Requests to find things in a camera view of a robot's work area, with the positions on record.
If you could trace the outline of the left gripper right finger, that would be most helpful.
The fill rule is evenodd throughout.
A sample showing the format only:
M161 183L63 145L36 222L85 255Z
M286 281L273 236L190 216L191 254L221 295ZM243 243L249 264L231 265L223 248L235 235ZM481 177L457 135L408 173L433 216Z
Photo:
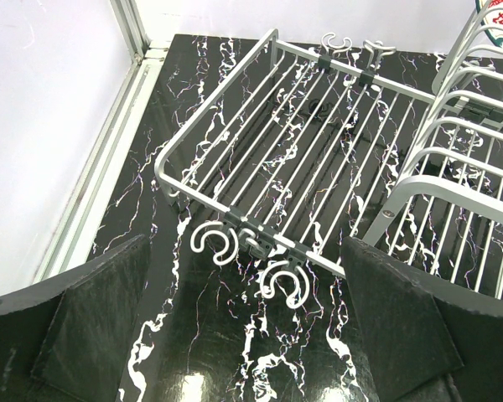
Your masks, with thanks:
M503 401L503 301L352 237L341 262L381 401Z

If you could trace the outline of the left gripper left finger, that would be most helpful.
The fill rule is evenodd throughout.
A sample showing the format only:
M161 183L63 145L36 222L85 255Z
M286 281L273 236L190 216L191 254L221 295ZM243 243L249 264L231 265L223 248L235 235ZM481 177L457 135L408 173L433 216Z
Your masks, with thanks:
M138 235L0 296L0 401L113 401L151 262Z

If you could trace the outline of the left aluminium frame post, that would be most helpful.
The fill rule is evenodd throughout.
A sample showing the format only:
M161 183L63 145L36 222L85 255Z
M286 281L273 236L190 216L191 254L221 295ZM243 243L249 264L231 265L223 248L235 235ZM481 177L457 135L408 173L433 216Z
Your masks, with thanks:
M135 0L111 0L110 4L135 64L141 64L149 49L149 39Z

